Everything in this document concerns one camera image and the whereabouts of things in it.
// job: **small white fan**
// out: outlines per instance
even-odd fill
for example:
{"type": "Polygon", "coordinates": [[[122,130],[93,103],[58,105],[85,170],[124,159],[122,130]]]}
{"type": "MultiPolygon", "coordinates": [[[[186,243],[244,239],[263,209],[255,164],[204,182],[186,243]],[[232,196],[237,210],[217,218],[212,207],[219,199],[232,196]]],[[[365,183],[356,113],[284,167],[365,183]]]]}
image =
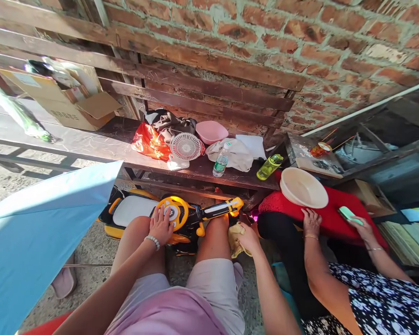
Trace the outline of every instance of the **small white fan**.
{"type": "Polygon", "coordinates": [[[180,133],[174,136],[169,146],[172,152],[168,161],[170,170],[189,168],[189,161],[203,154],[202,142],[190,133],[180,133]]]}

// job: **stack of paper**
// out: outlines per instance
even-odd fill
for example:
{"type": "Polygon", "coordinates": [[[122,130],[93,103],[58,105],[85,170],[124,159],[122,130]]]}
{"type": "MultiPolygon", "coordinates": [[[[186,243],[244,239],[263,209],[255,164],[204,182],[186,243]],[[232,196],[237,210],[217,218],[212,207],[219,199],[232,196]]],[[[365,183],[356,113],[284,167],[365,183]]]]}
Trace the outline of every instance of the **stack of paper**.
{"type": "Polygon", "coordinates": [[[419,266],[419,223],[401,225],[387,221],[378,228],[402,263],[419,266]]]}

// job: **cardboard box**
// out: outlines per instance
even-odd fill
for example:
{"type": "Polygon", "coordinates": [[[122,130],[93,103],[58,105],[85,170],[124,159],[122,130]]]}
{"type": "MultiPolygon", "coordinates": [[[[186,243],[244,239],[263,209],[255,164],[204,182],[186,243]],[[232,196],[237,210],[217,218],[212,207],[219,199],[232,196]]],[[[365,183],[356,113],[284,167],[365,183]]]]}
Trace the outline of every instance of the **cardboard box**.
{"type": "Polygon", "coordinates": [[[0,69],[0,73],[28,93],[66,127],[98,130],[114,118],[114,112],[122,107],[106,92],[88,97],[83,86],[62,90],[49,77],[17,69],[0,69]]]}
{"type": "Polygon", "coordinates": [[[362,201],[370,217],[396,214],[396,209],[388,201],[382,190],[366,181],[354,179],[339,185],[336,189],[355,195],[362,201]]]}

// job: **green plastic bottle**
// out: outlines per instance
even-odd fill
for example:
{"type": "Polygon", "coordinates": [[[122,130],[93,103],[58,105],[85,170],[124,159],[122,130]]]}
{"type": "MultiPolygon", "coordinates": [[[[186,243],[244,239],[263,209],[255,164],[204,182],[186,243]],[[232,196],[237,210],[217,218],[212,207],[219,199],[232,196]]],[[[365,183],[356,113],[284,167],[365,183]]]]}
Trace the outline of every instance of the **green plastic bottle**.
{"type": "Polygon", "coordinates": [[[284,158],[280,154],[274,154],[269,157],[264,165],[256,172],[256,177],[260,180],[266,180],[281,165],[284,158]]]}

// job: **green bottle cap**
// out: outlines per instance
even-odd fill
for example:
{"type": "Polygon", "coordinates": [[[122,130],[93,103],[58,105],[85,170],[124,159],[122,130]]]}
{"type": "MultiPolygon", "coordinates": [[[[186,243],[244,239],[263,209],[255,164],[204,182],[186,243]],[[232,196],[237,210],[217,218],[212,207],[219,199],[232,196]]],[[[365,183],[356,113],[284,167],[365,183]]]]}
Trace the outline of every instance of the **green bottle cap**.
{"type": "Polygon", "coordinates": [[[269,163],[273,166],[280,166],[283,160],[284,158],[280,154],[274,154],[268,159],[269,163]]]}

